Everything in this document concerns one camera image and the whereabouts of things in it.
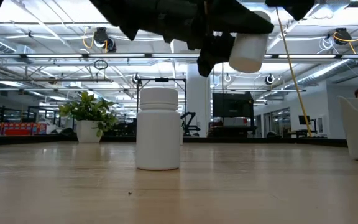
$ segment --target white wall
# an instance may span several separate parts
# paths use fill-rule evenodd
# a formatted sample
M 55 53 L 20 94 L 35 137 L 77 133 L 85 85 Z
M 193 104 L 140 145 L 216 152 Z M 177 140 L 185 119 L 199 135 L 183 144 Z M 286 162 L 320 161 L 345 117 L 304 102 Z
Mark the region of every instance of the white wall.
M 316 119 L 319 117 L 327 117 L 328 122 L 328 99 L 326 82 L 321 81 L 318 86 L 307 87 L 306 92 L 301 93 L 303 104 L 305 106 L 306 114 L 310 116 L 310 119 Z M 255 115 L 263 115 L 265 113 L 273 112 L 276 110 L 290 108 L 291 113 L 291 130 L 306 129 L 306 125 L 299 124 L 299 115 L 302 115 L 302 108 L 296 93 L 289 93 L 284 101 L 268 101 L 268 105 L 256 106 L 254 108 Z M 325 124 L 329 134 L 329 125 Z
M 331 130 L 331 134 L 328 136 L 329 138 L 346 138 L 342 123 L 341 107 L 337 100 L 337 96 L 354 98 L 354 91 L 356 89 L 358 89 L 358 85 L 327 85 L 329 128 Z
M 8 92 L 8 97 L 1 96 L 0 94 L 0 106 L 11 109 L 27 111 L 28 106 L 39 106 L 39 101 L 40 98 L 30 95 L 19 95 L 15 92 Z

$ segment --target table surface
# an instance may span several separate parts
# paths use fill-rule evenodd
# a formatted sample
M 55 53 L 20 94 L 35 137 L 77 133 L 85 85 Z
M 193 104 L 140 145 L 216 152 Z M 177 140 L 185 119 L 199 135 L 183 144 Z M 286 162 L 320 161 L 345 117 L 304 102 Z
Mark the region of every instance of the table surface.
M 301 144 L 185 144 L 137 170 L 135 144 L 0 146 L 0 223 L 357 223 L 358 162 Z

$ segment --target monitor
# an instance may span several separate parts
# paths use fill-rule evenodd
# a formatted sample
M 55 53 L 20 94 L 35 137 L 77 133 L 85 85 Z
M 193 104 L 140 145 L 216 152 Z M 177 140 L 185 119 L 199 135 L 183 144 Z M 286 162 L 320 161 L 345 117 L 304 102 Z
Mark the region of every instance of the monitor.
M 223 118 L 250 118 L 254 114 L 254 99 L 245 94 L 213 93 L 213 116 Z
M 306 125 L 305 117 L 303 115 L 299 115 L 299 124 Z

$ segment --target green plant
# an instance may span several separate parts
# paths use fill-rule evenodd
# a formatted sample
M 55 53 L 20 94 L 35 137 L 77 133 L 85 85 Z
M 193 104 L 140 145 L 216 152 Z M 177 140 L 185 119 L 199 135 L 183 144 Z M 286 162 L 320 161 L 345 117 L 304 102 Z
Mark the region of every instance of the green plant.
M 73 101 L 59 106 L 60 116 L 72 116 L 77 121 L 98 121 L 98 137 L 103 132 L 109 131 L 116 122 L 116 117 L 109 110 L 113 102 L 104 99 L 97 102 L 94 95 L 84 91 L 81 94 L 81 101 Z

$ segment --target column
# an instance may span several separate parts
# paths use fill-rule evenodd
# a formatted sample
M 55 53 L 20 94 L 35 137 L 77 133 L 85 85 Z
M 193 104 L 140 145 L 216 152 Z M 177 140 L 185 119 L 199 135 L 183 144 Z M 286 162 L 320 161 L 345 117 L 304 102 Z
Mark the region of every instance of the column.
M 206 137 L 211 117 L 211 88 L 209 78 L 198 73 L 197 64 L 187 65 L 187 111 L 196 112 L 191 125 L 197 125 L 200 137 Z

